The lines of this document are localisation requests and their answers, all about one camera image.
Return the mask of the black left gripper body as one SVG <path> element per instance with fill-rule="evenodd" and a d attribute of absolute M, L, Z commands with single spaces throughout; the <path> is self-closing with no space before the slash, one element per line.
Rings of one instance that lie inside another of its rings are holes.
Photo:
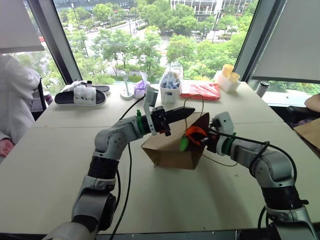
<path fill-rule="evenodd" d="M 152 110 L 151 119 L 157 133 L 165 134 L 166 137 L 171 135 L 167 114 L 163 106 L 158 106 Z"/>

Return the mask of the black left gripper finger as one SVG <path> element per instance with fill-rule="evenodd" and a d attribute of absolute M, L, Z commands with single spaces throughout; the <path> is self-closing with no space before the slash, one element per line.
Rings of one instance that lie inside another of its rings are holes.
<path fill-rule="evenodd" d="M 190 116 L 190 113 L 168 113 L 166 116 L 167 122 L 169 124 L 181 121 Z"/>
<path fill-rule="evenodd" d="M 166 111 L 165 114 L 167 118 L 169 119 L 185 119 L 189 117 L 193 112 L 195 111 L 195 108 L 193 107 L 178 107 L 169 111 Z"/>

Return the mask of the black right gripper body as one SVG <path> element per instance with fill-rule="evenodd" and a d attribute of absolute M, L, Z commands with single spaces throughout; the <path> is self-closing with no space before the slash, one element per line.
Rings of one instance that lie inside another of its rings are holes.
<path fill-rule="evenodd" d="M 205 142 L 205 145 L 207 146 L 207 150 L 209 152 L 212 152 L 214 154 L 217 153 L 217 145 L 218 145 L 219 139 L 220 139 L 219 134 L 215 134 L 211 132 L 207 133 L 207 140 Z"/>

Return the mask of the bystander bare hand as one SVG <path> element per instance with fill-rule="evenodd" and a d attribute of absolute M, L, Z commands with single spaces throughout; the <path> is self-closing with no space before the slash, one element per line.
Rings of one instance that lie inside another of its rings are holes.
<path fill-rule="evenodd" d="M 5 158 L 13 150 L 15 145 L 9 138 L 2 138 L 0 140 L 0 156 Z"/>

